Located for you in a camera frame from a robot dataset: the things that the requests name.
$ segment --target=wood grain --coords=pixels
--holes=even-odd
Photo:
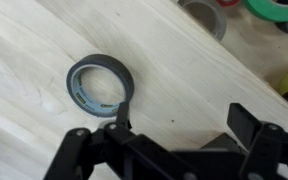
[[[134,132],[168,149],[228,131],[231,102],[288,129],[288,104],[171,1],[0,0],[0,179],[41,179],[66,131],[106,120],[66,90],[70,67],[94,53],[127,66]]]

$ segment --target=wooden table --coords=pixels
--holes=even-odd
[[[171,1],[1,0],[0,179],[41,179],[66,131],[105,120],[80,110],[65,84],[94,53],[127,66],[134,132],[168,149],[228,132],[231,102],[288,130],[288,104]],[[105,166],[93,177],[116,179]]]

